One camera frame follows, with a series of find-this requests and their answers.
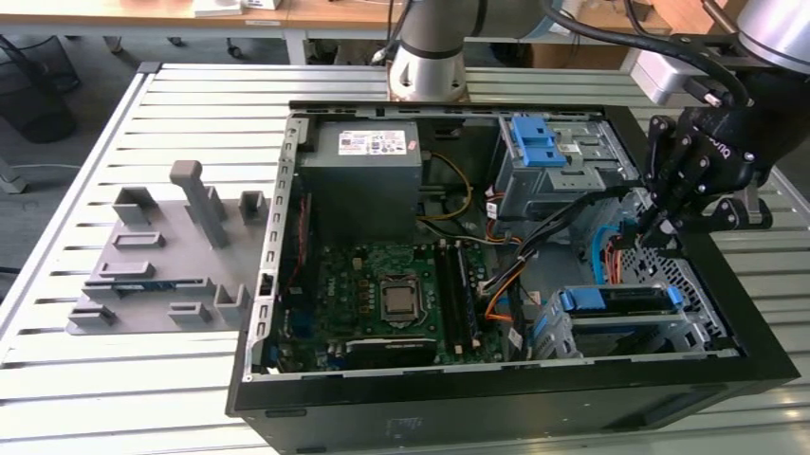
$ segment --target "wooden desk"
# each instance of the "wooden desk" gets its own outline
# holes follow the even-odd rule
[[[383,30],[387,27],[386,0],[291,0],[288,4],[287,26],[301,29],[364,29]],[[395,9],[395,20],[399,18],[402,7]],[[632,27],[624,16],[624,7],[616,9],[607,4],[592,8],[582,8],[578,20],[586,24],[615,31],[632,32]],[[642,23],[648,31],[664,33],[670,25],[652,12]]]
[[[395,19],[400,10],[398,6]],[[630,30],[624,12],[606,4],[584,8],[579,19],[596,27]],[[670,31],[655,13],[644,25],[652,32]],[[245,9],[240,16],[199,18],[193,17],[191,0],[0,0],[0,33],[281,38],[291,64],[307,64],[307,39],[383,39],[386,27],[386,0],[283,0],[276,10]],[[528,42],[568,44],[571,38],[547,33]],[[587,39],[582,43],[602,44]]]
[[[1,26],[248,27],[245,21],[276,21],[281,27],[287,13],[245,9],[240,16],[193,17],[191,0],[0,0]]]

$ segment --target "floor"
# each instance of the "floor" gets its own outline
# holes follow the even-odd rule
[[[220,38],[184,39],[175,47],[160,37],[125,37],[124,52],[112,55],[100,37],[61,39],[83,86],[65,96],[79,123],[67,139],[44,145],[28,143],[0,119],[0,156],[12,165],[68,164],[80,166],[124,94],[140,62],[237,64]],[[245,64],[288,64],[281,40],[237,39]],[[466,48],[470,65],[499,65],[488,46]],[[24,194],[0,192],[0,266],[21,267],[45,229],[76,171],[67,168],[25,168],[19,173],[29,182]],[[0,299],[12,286],[12,275],[0,274]]]

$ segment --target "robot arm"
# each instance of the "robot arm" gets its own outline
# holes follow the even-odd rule
[[[650,120],[651,205],[634,228],[643,245],[664,246],[676,230],[769,228],[757,188],[810,136],[810,2],[750,0],[739,33],[660,39],[587,27],[555,12],[550,0],[540,2],[571,31],[644,49],[631,75],[652,100],[683,90],[707,104],[686,108],[676,121]],[[711,10],[714,2],[703,3]],[[727,18],[722,22],[736,28]],[[703,214],[715,201],[714,212]]]
[[[769,228],[757,188],[810,135],[810,2],[750,0],[735,25],[703,0],[728,34],[666,38],[586,26],[560,12],[560,3],[410,0],[388,74],[392,98],[464,100],[464,37],[522,38],[547,31],[550,19],[579,35],[643,49],[631,76],[650,99],[663,102],[686,91],[704,105],[684,109],[676,121],[650,121],[642,242],[664,246],[676,230]]]
[[[466,98],[466,37],[530,38],[552,26],[538,0],[410,0],[406,11],[388,73],[391,96],[406,101]]]

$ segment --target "metal table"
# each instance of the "metal table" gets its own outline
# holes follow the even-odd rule
[[[236,333],[72,337],[65,315],[111,233],[120,187],[145,185],[156,198],[180,198],[168,170],[176,159],[197,159],[220,197],[269,195],[287,102],[383,100],[383,77],[363,67],[207,64],[167,64],[135,76],[0,305],[0,452],[268,453],[224,415]],[[643,126],[662,112],[620,72],[472,69],[468,80],[472,100],[626,105]],[[765,198],[773,230],[715,239],[805,377],[656,432],[436,450],[810,451],[810,210],[779,172]]]

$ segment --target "metal case frame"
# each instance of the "metal case frame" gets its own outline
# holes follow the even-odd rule
[[[293,102],[312,112],[383,116],[402,104]],[[626,107],[410,104],[408,109],[602,112],[636,168],[647,138]],[[678,362],[595,361],[587,366],[245,382],[245,319],[239,334],[227,413],[245,419],[280,453],[504,441],[660,428],[736,395],[798,377],[724,257],[707,234],[680,234],[699,283],[743,355]]]

